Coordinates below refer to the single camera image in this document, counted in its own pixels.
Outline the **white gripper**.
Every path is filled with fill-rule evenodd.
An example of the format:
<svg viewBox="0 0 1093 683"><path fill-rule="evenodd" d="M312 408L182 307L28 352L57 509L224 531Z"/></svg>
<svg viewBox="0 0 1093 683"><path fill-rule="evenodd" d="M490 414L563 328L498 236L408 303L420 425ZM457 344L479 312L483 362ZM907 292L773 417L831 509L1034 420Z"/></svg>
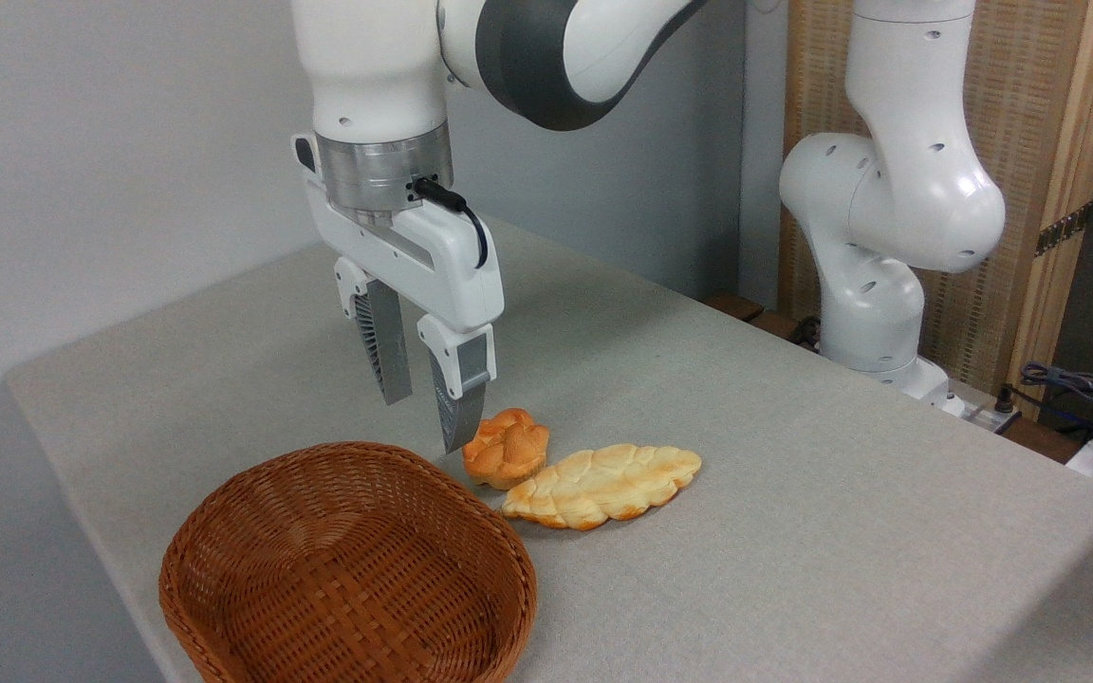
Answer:
<svg viewBox="0 0 1093 683"><path fill-rule="evenodd" d="M418 333L428 348L444 452L458 451L480 428L486 386L497 377L490 323L505 298L491 231L431 200L390 220L357 222L330 207L316 142L295 136L292 148L318 233L341 255L334 276L343 314L357 326L383 401L413 393L400 294L428 313Z"/></svg>

